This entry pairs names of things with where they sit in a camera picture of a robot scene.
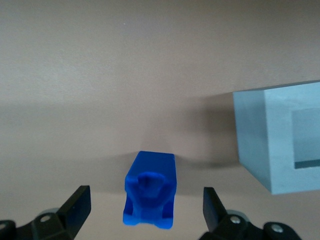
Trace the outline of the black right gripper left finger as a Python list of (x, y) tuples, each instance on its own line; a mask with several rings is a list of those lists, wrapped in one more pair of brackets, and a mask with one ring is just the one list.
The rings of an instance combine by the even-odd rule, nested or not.
[(13, 220), (0, 221), (2, 240), (73, 240), (91, 213), (91, 189), (81, 185), (55, 212), (42, 213), (17, 227)]

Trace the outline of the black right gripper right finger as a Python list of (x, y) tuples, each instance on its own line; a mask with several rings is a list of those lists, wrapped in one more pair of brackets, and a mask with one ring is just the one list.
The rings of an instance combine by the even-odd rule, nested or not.
[(203, 216), (208, 228), (201, 240), (300, 240), (290, 226), (267, 222), (263, 228), (253, 225), (243, 213), (225, 209), (215, 189), (203, 188)]

